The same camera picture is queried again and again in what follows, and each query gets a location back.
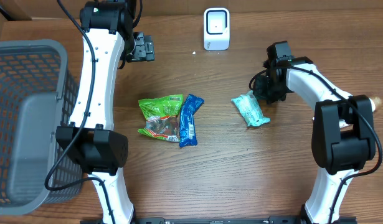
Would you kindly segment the green candy bag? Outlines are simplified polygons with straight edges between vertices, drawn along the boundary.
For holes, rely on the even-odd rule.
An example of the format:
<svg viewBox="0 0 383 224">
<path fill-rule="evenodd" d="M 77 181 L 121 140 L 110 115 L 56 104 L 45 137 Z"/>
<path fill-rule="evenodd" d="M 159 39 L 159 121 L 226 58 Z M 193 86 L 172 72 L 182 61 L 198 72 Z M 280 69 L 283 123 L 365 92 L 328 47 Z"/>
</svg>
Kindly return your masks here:
<svg viewBox="0 0 383 224">
<path fill-rule="evenodd" d="M 139 107 L 146 120 L 146 126 L 138 133 L 169 142 L 179 142 L 179 120 L 177 118 L 183 103 L 182 95 L 142 99 Z"/>
</svg>

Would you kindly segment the teal white snack packet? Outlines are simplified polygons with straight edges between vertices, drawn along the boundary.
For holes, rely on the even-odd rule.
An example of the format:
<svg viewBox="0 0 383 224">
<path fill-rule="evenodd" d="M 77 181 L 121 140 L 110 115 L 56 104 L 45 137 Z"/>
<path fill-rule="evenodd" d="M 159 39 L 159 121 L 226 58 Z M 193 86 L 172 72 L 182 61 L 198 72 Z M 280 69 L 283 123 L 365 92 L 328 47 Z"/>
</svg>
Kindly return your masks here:
<svg viewBox="0 0 383 224">
<path fill-rule="evenodd" d="M 250 90 L 244 95 L 237 98 L 232 98 L 231 102 L 237 107 L 239 113 L 244 118 L 248 127 L 260 127 L 271 121 L 263 115 L 263 112 L 258 104 L 253 91 Z"/>
</svg>

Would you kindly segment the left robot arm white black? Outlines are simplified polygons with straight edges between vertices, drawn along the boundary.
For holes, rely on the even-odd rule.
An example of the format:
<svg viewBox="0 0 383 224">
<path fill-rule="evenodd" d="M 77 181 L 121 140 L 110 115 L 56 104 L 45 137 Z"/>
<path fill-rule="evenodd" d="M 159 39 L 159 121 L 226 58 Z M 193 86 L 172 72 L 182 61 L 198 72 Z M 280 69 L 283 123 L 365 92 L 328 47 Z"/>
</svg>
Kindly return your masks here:
<svg viewBox="0 0 383 224">
<path fill-rule="evenodd" d="M 141 1 L 88 1 L 78 21 L 64 12 L 83 37 L 83 64 L 69 123 L 56 130 L 64 150 L 58 160 L 68 157 L 87 177 L 61 188 L 92 182 L 103 210 L 100 223 L 137 222 L 123 175 L 128 138 L 114 131 L 113 98 L 125 63 L 154 60 L 151 36 L 134 31 L 142 10 Z"/>
</svg>

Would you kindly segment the blue snack bar wrapper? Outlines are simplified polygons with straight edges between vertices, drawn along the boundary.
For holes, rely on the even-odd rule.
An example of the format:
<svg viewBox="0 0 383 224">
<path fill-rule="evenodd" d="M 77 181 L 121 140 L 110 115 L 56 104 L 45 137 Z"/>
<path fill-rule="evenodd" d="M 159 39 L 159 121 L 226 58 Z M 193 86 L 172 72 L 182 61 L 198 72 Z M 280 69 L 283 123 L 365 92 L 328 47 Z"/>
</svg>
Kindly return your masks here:
<svg viewBox="0 0 383 224">
<path fill-rule="evenodd" d="M 203 104 L 202 98 L 192 94 L 189 94 L 183 103 L 179 120 L 179 147 L 197 145 L 194 114 Z"/>
</svg>

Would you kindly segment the white tube gold cap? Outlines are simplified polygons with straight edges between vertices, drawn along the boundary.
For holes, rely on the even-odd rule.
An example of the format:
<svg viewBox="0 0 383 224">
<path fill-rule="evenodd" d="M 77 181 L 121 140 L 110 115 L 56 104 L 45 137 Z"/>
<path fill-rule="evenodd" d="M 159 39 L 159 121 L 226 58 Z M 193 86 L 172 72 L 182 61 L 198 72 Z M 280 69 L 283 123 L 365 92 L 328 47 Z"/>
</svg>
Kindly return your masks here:
<svg viewBox="0 0 383 224">
<path fill-rule="evenodd" d="M 371 107 L 372 107 L 372 112 L 375 113 L 377 110 L 379 110 L 382 106 L 382 100 L 377 97 L 377 96 L 373 96 L 372 98 L 369 98 L 370 99 L 370 102 L 371 102 Z M 345 122 L 344 119 L 341 119 L 339 121 L 339 127 L 342 129 L 342 128 L 345 128 L 347 127 L 348 124 Z"/>
</svg>

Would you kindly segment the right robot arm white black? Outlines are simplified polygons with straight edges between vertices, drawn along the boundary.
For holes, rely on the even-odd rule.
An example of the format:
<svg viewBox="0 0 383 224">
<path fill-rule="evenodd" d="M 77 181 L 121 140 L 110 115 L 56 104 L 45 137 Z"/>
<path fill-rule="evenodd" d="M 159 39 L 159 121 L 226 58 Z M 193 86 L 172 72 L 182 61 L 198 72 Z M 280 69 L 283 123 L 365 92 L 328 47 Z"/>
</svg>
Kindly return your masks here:
<svg viewBox="0 0 383 224">
<path fill-rule="evenodd" d="M 287 41 L 270 45 L 267 56 L 249 83 L 254 97 L 272 104 L 296 93 L 314 111 L 311 150 L 319 169 L 295 223 L 355 223 L 339 209 L 351 181 L 381 166 L 373 118 L 380 102 L 338 88 L 308 57 L 292 55 Z"/>
</svg>

